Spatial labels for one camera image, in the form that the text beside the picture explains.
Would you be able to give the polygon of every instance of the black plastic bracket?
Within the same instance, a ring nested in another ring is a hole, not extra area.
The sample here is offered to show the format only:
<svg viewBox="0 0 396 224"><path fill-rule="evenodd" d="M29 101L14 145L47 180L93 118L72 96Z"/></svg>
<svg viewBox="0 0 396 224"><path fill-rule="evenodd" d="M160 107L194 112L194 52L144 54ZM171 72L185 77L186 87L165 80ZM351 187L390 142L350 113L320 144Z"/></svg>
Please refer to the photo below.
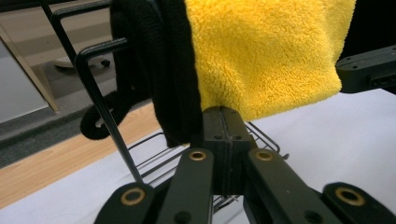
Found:
<svg viewBox="0 0 396 224"><path fill-rule="evenodd" d="M396 86L396 45L346 57L336 70L343 93Z"/></svg>
<svg viewBox="0 0 396 224"><path fill-rule="evenodd" d="M210 223L213 164L209 150L190 148L180 158L156 223Z"/></svg>

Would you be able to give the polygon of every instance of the black metal rod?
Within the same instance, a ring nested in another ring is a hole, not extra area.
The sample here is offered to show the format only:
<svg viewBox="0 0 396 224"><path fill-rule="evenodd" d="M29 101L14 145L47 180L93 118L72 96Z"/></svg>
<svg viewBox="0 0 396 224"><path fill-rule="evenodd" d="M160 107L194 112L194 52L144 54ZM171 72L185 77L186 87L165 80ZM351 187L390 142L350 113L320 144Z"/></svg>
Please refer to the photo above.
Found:
<svg viewBox="0 0 396 224"><path fill-rule="evenodd" d="M99 56L103 53L109 53L118 49L124 49L130 47L127 39L118 39L114 41L109 41L103 44L99 44L90 48L84 49L79 56L77 56L76 51L68 38L66 31L64 30L61 19L69 16L75 16L77 14L86 13L109 6L109 1L99 1L96 3L90 3L85 5L80 5L76 7L68 7L59 9L52 13L46 0L38 0L44 12L47 15L55 34L61 41L62 46L70 59L70 62L76 67L78 71L79 78L85 87L85 90L90 95L93 104L96 106L99 114L104 120L110 135L119 150L121 156L123 157L127 167L131 171L132 176L136 182L143 182L143 179L136 166L134 165L134 160L129 154L128 148L120 135L120 131L117 128L117 124L114 121L111 113L109 112L104 97L100 92L95 79L93 78L92 72L88 66L88 60L94 56Z"/></svg>
<svg viewBox="0 0 396 224"><path fill-rule="evenodd" d="M75 7L65 7L53 12L52 17L57 18L57 20L61 20L66 17L76 16L79 14L92 12L100 9L104 9L110 6L109 0L103 0L88 4L83 4Z"/></svg>
<svg viewBox="0 0 396 224"><path fill-rule="evenodd" d="M98 86L95 83L93 75L91 73L90 67L88 66L88 60L112 51L117 51L120 49L127 49L131 47L131 43L128 42L126 38L111 40L105 43L101 43L92 47L88 47L82 50L77 56L75 61L75 67L79 72L80 78L84 83L85 89L90 95L96 109L104 120L110 135L116 144L122 158L124 159L126 165L131 171L132 176L136 182L143 182L141 175L139 174L134 160L132 159L131 154L129 153L128 147L125 145L125 142L122 139L119 129L117 128L117 124L111 116L110 111L108 110L105 99L102 96Z"/></svg>

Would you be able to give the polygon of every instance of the gray floor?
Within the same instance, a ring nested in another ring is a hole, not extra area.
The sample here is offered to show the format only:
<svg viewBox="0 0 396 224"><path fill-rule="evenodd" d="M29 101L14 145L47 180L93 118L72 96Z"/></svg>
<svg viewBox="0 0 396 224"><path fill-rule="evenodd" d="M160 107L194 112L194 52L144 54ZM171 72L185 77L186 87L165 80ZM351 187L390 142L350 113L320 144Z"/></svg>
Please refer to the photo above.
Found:
<svg viewBox="0 0 396 224"><path fill-rule="evenodd" d="M116 89L114 62L109 67L91 66L102 94ZM0 168L47 147L79 134L79 123L86 109L92 105L74 69L59 69L52 63L44 64L59 112L49 107L0 124Z"/></svg>

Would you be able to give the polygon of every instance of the brass insert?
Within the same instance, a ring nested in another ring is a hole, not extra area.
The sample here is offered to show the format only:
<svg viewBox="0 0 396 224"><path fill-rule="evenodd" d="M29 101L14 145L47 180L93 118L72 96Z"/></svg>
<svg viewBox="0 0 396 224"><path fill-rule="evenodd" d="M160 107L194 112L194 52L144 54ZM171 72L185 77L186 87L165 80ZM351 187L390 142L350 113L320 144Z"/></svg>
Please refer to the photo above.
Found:
<svg viewBox="0 0 396 224"><path fill-rule="evenodd" d="M353 189L340 187L335 190L335 195L341 201L350 205L362 206L365 204L364 198Z"/></svg>
<svg viewBox="0 0 396 224"><path fill-rule="evenodd" d="M122 194L121 203L124 205L132 206L141 203L145 196L145 191L140 188L128 189Z"/></svg>
<svg viewBox="0 0 396 224"><path fill-rule="evenodd" d="M193 161L203 161L206 158L206 153L203 151L192 151L189 157Z"/></svg>

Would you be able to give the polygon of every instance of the black plastic arm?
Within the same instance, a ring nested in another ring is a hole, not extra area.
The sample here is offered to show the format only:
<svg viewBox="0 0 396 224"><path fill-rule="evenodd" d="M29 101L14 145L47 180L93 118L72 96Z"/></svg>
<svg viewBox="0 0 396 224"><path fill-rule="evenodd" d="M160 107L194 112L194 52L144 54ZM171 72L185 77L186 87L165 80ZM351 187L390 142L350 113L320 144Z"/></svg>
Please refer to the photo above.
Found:
<svg viewBox="0 0 396 224"><path fill-rule="evenodd" d="M335 66L343 87L356 93L396 86L396 45L353 55Z"/></svg>

